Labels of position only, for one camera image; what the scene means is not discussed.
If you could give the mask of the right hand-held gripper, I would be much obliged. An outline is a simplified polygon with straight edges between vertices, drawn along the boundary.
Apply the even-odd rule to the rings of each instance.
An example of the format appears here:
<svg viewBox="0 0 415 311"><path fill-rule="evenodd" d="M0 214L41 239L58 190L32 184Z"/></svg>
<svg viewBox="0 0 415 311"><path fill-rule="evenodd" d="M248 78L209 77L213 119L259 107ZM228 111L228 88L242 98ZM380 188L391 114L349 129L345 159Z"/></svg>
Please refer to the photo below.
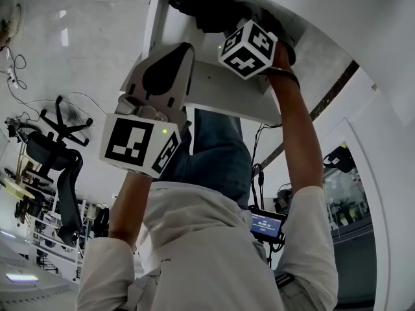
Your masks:
<svg viewBox="0 0 415 311"><path fill-rule="evenodd" d="M290 68L274 63L275 53L290 47L272 32L256 22L247 21L218 47L218 61L243 80L257 75L286 76L296 80Z"/></svg>

